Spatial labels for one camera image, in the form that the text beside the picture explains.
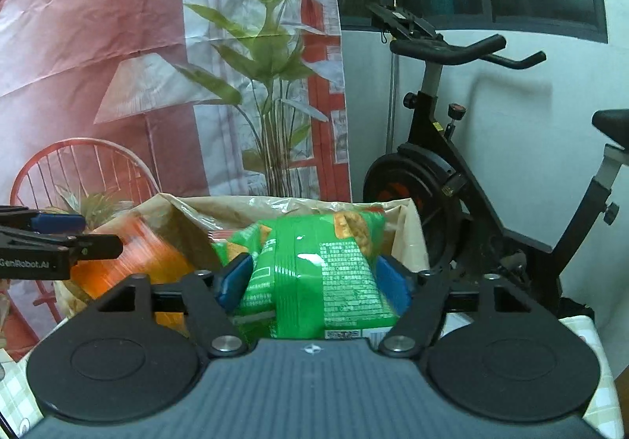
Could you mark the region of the orange snack bag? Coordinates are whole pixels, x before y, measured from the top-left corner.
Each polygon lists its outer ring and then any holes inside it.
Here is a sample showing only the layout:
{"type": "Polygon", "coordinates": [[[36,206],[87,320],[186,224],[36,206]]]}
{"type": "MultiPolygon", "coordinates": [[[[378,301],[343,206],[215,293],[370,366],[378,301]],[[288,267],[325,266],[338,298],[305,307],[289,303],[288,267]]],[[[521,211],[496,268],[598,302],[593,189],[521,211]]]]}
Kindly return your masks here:
{"type": "Polygon", "coordinates": [[[131,274],[144,273],[152,284],[170,284],[195,271],[180,251],[135,213],[109,221],[93,233],[116,235],[124,249],[116,259],[80,261],[72,268],[70,280],[57,283],[57,295],[65,292],[65,313],[69,317],[131,274]]]}

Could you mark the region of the cardboard box with plastic liner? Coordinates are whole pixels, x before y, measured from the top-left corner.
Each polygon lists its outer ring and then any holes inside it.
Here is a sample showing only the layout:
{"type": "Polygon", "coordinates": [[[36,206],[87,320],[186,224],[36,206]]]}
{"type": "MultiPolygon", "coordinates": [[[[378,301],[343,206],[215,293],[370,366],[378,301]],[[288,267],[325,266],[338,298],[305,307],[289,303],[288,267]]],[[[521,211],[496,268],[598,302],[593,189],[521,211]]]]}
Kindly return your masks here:
{"type": "Polygon", "coordinates": [[[390,255],[418,273],[430,266],[416,205],[351,204],[268,196],[182,198],[159,194],[97,233],[124,244],[113,260],[82,261],[55,283],[66,316],[134,273],[175,283],[253,259],[229,314],[248,340],[354,339],[385,334],[398,320],[376,287],[375,263],[390,255]]]}

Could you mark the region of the printed pink backdrop cloth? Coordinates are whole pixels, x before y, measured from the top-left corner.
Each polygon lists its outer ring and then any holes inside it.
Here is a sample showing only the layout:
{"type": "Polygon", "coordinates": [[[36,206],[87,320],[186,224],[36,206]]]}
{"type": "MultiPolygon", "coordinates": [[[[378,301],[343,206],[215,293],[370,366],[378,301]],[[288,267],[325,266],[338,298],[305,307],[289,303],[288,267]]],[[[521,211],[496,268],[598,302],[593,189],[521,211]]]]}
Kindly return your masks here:
{"type": "Polygon", "coordinates": [[[351,197],[337,0],[1,0],[1,200],[351,197]]]}

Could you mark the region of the green snack bag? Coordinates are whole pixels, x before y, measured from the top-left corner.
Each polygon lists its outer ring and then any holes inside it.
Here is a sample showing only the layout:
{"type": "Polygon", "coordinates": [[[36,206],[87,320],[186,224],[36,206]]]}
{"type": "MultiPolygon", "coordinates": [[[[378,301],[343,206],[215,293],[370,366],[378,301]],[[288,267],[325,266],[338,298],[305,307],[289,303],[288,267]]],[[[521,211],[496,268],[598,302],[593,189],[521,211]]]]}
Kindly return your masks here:
{"type": "Polygon", "coordinates": [[[253,258],[253,274],[231,313],[248,341],[368,338],[398,320],[376,287],[386,219],[380,210],[283,215],[212,233],[222,263],[253,258]]]}

